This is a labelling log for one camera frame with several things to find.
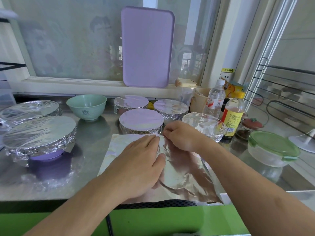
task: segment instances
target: beige bin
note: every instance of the beige bin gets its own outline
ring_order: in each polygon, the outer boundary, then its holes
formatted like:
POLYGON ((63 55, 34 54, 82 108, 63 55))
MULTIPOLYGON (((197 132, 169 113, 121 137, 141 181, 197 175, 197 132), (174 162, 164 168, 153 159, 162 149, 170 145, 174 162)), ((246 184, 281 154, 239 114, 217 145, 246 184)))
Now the beige bin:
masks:
POLYGON ((190 111, 202 113, 206 106, 210 88, 195 88, 194 96, 191 99, 190 111))

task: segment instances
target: yellow label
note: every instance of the yellow label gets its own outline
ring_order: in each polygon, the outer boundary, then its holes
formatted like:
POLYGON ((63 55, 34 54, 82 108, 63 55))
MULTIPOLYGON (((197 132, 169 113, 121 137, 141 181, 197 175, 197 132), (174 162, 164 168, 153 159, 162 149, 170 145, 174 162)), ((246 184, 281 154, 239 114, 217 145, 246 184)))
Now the yellow label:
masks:
POLYGON ((226 72, 226 73, 234 73, 235 69, 230 69, 230 68, 222 68, 221 72, 226 72))
POLYGON ((227 126, 226 134, 224 134, 225 136, 234 136, 234 133, 236 131, 236 128, 238 127, 239 122, 241 121, 242 116, 243 113, 235 113, 230 110, 224 109, 222 122, 224 122, 225 126, 227 126))

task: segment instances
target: window pane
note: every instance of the window pane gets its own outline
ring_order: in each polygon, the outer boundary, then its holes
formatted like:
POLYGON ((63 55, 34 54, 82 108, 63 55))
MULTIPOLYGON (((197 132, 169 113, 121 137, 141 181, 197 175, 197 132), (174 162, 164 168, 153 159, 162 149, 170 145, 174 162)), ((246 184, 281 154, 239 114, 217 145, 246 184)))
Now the window pane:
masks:
POLYGON ((121 9, 175 14, 170 83, 201 81, 220 0, 10 0, 37 76, 123 80, 121 9))

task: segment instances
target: yellow bottle cap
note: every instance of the yellow bottle cap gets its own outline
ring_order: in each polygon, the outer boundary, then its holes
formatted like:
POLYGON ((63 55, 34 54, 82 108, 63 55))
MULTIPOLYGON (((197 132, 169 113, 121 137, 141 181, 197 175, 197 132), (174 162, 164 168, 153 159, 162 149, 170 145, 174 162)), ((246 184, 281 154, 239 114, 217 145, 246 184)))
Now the yellow bottle cap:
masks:
POLYGON ((235 91, 235 98, 244 98, 245 97, 245 92, 243 91, 235 91))

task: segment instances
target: purple cutting board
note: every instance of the purple cutting board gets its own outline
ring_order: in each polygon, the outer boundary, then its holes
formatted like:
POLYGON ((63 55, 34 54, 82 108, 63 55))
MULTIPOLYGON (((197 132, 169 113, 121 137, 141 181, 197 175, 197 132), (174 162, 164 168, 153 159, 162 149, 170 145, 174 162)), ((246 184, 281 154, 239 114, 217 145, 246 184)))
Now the purple cutting board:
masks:
POLYGON ((122 9, 125 85, 150 88, 168 85, 174 23, 171 11, 146 7, 122 9))

